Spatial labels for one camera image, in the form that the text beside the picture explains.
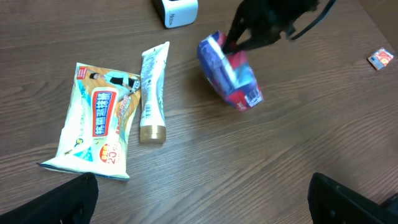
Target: red label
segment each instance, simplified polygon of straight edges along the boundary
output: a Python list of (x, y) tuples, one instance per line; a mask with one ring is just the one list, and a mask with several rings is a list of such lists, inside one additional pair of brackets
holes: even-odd
[(249, 109), (246, 106), (246, 99), (244, 98), (244, 93), (241, 90), (238, 90), (231, 95), (227, 96), (226, 100), (237, 108), (240, 111), (245, 111)]
[(121, 152), (122, 145), (120, 142), (112, 145), (105, 144), (99, 152), (99, 158), (107, 164), (116, 164), (120, 162)]
[(79, 67), (79, 71), (77, 71), (77, 79), (86, 78), (87, 67)]
[(93, 137), (107, 136), (116, 92), (95, 91), (93, 95)]

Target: wood grain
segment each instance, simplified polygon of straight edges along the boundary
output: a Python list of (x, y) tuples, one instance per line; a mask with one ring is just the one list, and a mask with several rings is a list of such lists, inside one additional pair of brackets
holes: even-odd
[(377, 203), (398, 192), (398, 63), (367, 63), (392, 49), (360, 4), (339, 1), (298, 41), (248, 52), (266, 100), (238, 113), (196, 47), (228, 31), (239, 2), (202, 0), (194, 24), (166, 30), (150, 1), (0, 0), (0, 213), (76, 177), (35, 164), (55, 155), (76, 62), (139, 73), (141, 53), (165, 41), (167, 141), (139, 144), (138, 110), (131, 179), (98, 179), (92, 223), (311, 223), (314, 172)]

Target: plastic package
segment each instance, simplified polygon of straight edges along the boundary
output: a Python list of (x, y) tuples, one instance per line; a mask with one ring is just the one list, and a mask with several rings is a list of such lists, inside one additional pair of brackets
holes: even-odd
[(225, 40), (220, 31), (210, 35), (200, 42), (198, 58), (207, 79), (225, 102), (245, 111), (263, 101), (262, 93), (246, 54), (224, 55), (221, 47)]
[(163, 112), (163, 84), (170, 42), (160, 44), (142, 53), (142, 115), (140, 142), (166, 141), (166, 123)]
[(127, 143), (141, 97), (140, 76), (77, 63), (57, 154), (49, 170), (129, 180)]

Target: white tube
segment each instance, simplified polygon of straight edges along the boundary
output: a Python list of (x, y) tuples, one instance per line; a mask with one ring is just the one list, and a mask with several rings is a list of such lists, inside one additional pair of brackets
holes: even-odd
[(163, 84), (169, 45), (170, 42), (166, 42), (142, 53), (140, 122), (140, 142), (142, 143), (166, 141)]

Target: small orange box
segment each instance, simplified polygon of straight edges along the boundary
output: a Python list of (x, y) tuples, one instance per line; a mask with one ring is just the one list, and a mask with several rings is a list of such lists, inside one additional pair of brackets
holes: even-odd
[(380, 70), (387, 66), (393, 58), (394, 56), (390, 52), (384, 48), (380, 48), (372, 56), (368, 57), (368, 61), (376, 70)]

